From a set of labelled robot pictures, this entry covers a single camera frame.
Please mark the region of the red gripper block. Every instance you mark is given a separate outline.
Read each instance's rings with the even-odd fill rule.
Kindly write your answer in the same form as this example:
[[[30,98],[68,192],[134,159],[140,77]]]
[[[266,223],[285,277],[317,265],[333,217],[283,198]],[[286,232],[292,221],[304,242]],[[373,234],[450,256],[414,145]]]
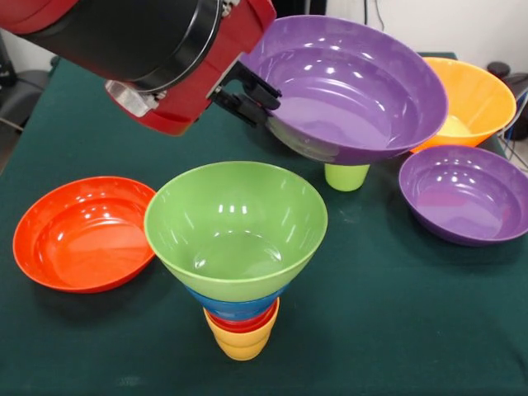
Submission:
[[[280,107],[281,91],[238,61],[255,48],[276,19],[276,10],[270,1],[229,4],[230,13],[220,22],[205,59],[182,82],[166,90],[157,108],[134,120],[165,134],[181,135],[212,102],[252,127],[266,123],[266,109]]]

